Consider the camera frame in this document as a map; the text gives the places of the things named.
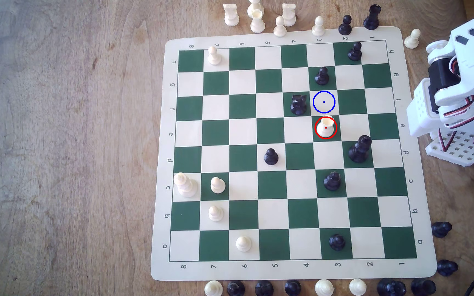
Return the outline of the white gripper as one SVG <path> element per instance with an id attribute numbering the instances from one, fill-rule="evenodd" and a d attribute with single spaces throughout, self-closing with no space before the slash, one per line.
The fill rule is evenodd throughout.
<path id="1" fill-rule="evenodd" d="M 420 137 L 442 128 L 439 115 L 432 111 L 429 93 L 430 79 L 424 78 L 413 91 L 413 100 L 407 107 L 410 134 Z"/>

